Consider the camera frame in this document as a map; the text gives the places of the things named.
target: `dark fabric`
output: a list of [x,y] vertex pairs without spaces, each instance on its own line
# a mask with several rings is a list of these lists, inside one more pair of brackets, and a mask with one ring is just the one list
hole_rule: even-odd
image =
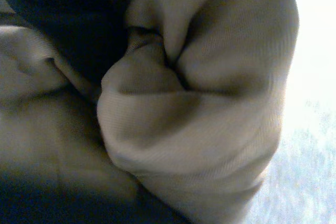
[[188,224],[143,188],[134,204],[0,177],[0,223]]
[[100,83],[127,47],[122,15],[112,9],[108,0],[96,0],[92,6],[81,6],[80,2],[71,6],[67,0],[50,1],[54,6],[39,5],[44,1],[7,0],[19,16],[54,41],[74,69]]

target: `fabric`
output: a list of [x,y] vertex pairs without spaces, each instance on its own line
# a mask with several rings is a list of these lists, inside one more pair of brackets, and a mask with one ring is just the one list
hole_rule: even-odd
[[125,53],[123,14],[131,0],[7,0],[53,39],[72,67],[97,84]]
[[1,223],[187,223],[111,162],[95,89],[42,34],[0,26],[0,73]]
[[[12,57],[2,66],[13,69],[0,83],[3,169],[11,169],[12,156],[23,167],[51,162],[43,169],[60,174],[62,185],[103,185],[125,201],[140,182],[192,223],[241,223],[279,141],[295,0],[130,0],[123,20],[128,47],[101,91],[47,36],[1,28],[2,54]],[[92,148],[100,134],[93,116],[82,114],[84,99],[98,100],[113,165],[102,147]],[[34,145],[48,151],[26,151]],[[93,171],[101,182],[90,182]]]

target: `sleeve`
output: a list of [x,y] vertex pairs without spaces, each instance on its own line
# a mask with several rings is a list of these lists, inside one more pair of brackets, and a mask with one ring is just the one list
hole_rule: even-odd
[[295,0],[133,0],[102,81],[112,161],[193,223],[240,223],[277,149]]

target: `beige textile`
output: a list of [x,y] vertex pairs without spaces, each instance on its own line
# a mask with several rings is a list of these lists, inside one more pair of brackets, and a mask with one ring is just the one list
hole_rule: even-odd
[[[11,55],[6,64],[13,69],[1,65],[1,145],[16,141],[0,160],[28,155],[14,146],[32,141],[31,157],[66,170],[76,163],[86,176],[98,170],[112,194],[113,183],[122,185],[125,199],[136,190],[123,170],[194,223],[240,223],[279,141],[298,31],[295,0],[130,0],[125,25],[128,51],[104,76],[101,94],[43,35],[0,28],[2,61]],[[106,165],[103,150],[91,150],[90,132],[99,130],[85,123],[88,103],[63,91],[70,83],[87,100],[99,97],[98,121],[114,165]],[[34,137],[41,132],[43,144]],[[53,154],[43,159],[37,153],[45,148]],[[67,159],[72,152],[78,153]],[[109,183],[113,169],[120,176]]]

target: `white surface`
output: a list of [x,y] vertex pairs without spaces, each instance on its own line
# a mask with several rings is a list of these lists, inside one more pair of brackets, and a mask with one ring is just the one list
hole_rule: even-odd
[[282,140],[248,224],[336,224],[336,1],[297,3]]

